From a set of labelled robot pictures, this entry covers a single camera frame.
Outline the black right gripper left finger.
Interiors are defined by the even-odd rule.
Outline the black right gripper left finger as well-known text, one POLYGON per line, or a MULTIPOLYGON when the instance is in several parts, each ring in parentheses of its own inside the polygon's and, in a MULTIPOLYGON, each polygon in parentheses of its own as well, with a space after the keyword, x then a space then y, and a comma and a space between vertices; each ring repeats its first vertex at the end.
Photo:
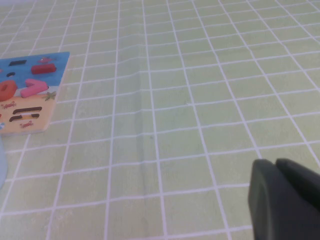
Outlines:
POLYGON ((318 240, 320 211, 305 201, 276 163, 253 161, 248 207, 256 240, 318 240))

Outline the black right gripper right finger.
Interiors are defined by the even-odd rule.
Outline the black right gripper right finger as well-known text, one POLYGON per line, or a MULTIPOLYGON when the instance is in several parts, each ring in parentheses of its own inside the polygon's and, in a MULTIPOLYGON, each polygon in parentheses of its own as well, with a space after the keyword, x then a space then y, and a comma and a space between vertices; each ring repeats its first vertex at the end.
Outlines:
POLYGON ((287 158, 278 158, 275 165, 295 191, 320 211, 320 175, 287 158))

